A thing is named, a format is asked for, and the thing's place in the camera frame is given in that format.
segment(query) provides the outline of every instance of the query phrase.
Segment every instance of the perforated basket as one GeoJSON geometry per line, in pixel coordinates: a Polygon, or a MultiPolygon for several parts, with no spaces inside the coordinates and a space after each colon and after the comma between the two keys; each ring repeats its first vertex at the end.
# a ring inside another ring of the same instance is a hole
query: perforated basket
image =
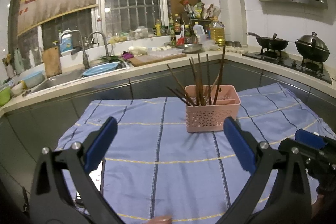
{"type": "MultiPolygon", "coordinates": [[[[203,86],[204,94],[208,94],[208,86],[203,86]]],[[[196,102],[196,86],[189,85],[185,91],[196,102]]],[[[216,87],[211,92],[211,101],[214,101],[216,87]]],[[[207,132],[223,130],[223,122],[226,117],[236,119],[240,106],[240,99],[233,85],[220,85],[216,105],[186,106],[187,131],[207,132]]]]}

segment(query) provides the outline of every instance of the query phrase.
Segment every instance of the cutting board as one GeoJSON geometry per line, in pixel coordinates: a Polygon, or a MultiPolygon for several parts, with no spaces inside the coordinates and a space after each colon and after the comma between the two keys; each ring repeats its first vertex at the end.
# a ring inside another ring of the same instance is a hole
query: cutting board
{"type": "Polygon", "coordinates": [[[53,77],[55,75],[60,75],[62,73],[58,47],[52,47],[45,50],[43,52],[42,58],[47,78],[53,77]]]}
{"type": "Polygon", "coordinates": [[[157,62],[161,62],[161,61],[176,59],[176,58],[185,57],[185,56],[187,56],[187,55],[186,54],[178,54],[178,55],[171,55],[171,56],[167,56],[167,57],[164,57],[164,58],[160,58],[160,57],[156,57],[156,56],[152,56],[152,55],[142,55],[142,56],[138,56],[138,57],[132,57],[128,60],[132,63],[132,65],[134,67],[139,67],[139,66],[143,66],[143,65],[148,65],[148,64],[152,64],[152,63],[157,63],[157,62]]]}

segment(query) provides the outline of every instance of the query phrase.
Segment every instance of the smartphone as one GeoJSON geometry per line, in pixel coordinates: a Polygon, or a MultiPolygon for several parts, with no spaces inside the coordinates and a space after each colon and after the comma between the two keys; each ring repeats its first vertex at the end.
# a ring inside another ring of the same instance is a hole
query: smartphone
{"type": "MultiPolygon", "coordinates": [[[[92,179],[93,183],[97,187],[98,191],[103,194],[103,184],[104,184],[104,169],[105,169],[105,162],[106,160],[103,159],[100,164],[98,165],[98,168],[96,170],[93,170],[90,172],[89,176],[92,179]]],[[[76,193],[75,203],[78,207],[85,208],[84,203],[81,199],[81,196],[79,193],[76,193]]]]}

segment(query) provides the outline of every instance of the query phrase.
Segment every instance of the green bowl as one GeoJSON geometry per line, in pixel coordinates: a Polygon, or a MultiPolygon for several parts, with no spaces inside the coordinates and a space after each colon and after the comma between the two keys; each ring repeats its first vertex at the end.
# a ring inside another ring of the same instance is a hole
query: green bowl
{"type": "Polygon", "coordinates": [[[0,91],[0,106],[4,106],[11,99],[11,88],[8,86],[0,91]]]}

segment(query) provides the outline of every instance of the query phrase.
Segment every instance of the metal lid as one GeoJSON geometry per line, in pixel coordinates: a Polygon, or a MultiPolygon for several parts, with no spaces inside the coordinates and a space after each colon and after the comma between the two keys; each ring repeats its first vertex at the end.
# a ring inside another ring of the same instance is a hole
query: metal lid
{"type": "Polygon", "coordinates": [[[323,42],[323,40],[321,40],[317,37],[317,34],[315,32],[312,32],[311,35],[309,35],[309,34],[303,35],[299,39],[299,41],[304,42],[306,44],[310,44],[310,45],[314,44],[314,40],[316,41],[316,47],[328,51],[327,45],[323,42]]]}

